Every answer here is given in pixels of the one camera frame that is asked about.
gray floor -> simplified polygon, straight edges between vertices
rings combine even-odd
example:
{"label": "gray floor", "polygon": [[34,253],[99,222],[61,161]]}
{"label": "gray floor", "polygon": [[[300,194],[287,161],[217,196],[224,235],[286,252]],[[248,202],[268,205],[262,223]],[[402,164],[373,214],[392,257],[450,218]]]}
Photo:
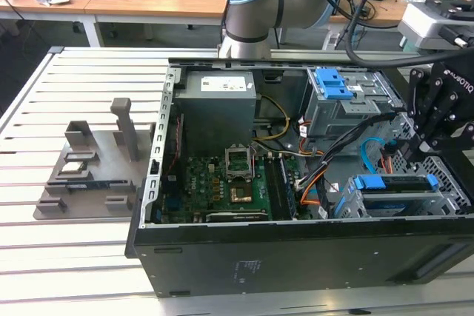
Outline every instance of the gray floor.
{"label": "gray floor", "polygon": [[[6,34],[0,41],[0,114],[8,108],[49,49],[26,24],[20,23],[19,26],[19,36]],[[83,32],[74,33],[71,23],[37,21],[34,28],[53,46],[88,46],[86,35]],[[116,38],[109,36],[113,28],[118,34]],[[183,25],[153,25],[152,41],[145,40],[141,24],[117,24],[115,27],[111,24],[101,24],[101,31],[108,47],[216,48],[219,42],[217,26],[194,26],[194,30],[188,30]],[[281,48],[321,49],[326,32],[313,28],[290,29],[287,43]],[[400,50],[400,39],[401,35],[395,32],[369,32],[358,48],[377,51]],[[269,43],[272,48],[276,48],[274,36],[269,36]]]}

motherboard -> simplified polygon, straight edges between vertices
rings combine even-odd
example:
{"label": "motherboard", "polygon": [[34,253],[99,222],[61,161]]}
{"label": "motherboard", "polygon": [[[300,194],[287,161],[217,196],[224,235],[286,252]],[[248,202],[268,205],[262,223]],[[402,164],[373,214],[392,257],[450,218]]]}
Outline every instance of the motherboard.
{"label": "motherboard", "polygon": [[209,223],[295,217],[297,160],[266,155],[251,155],[249,160],[241,154],[246,151],[227,157],[189,157],[184,181],[176,182],[181,191],[164,196],[156,218],[162,223]]}

blue drive bracket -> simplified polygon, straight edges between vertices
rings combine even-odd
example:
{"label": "blue drive bracket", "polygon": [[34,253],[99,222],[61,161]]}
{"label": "blue drive bracket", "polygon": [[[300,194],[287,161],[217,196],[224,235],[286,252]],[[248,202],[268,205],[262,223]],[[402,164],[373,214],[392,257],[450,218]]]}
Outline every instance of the blue drive bracket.
{"label": "blue drive bracket", "polygon": [[344,78],[334,68],[318,68],[315,77],[326,99],[350,100],[354,97],[346,88]]}

blue latch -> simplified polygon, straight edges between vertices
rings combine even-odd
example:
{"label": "blue latch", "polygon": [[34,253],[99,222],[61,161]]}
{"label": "blue latch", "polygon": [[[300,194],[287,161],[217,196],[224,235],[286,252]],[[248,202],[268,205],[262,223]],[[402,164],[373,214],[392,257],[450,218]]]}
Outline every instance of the blue latch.
{"label": "blue latch", "polygon": [[384,179],[378,174],[357,175],[354,178],[357,189],[385,189]]}
{"label": "blue latch", "polygon": [[438,190],[439,182],[438,182],[438,179],[433,174],[428,174],[427,175],[427,180],[428,180],[428,183],[430,183],[431,188],[433,189],[433,191]]}
{"label": "blue latch", "polygon": [[350,100],[354,97],[346,88],[344,78],[334,68],[318,68],[315,76],[326,99]]}

aluminum profile table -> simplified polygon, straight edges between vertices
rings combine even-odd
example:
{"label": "aluminum profile table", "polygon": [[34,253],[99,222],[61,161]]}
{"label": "aluminum profile table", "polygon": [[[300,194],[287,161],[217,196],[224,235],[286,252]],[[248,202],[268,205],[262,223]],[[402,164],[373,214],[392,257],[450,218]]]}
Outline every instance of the aluminum profile table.
{"label": "aluminum profile table", "polygon": [[[136,126],[146,127],[158,112],[167,59],[213,58],[216,52],[52,52],[0,119],[0,315],[346,315],[349,309],[374,315],[474,314],[474,258],[422,286],[157,299],[139,261],[123,256],[128,219],[36,221],[35,202],[69,121],[87,119],[92,130],[116,130],[110,102],[127,96]],[[340,52],[298,50],[273,56],[345,58]]]}

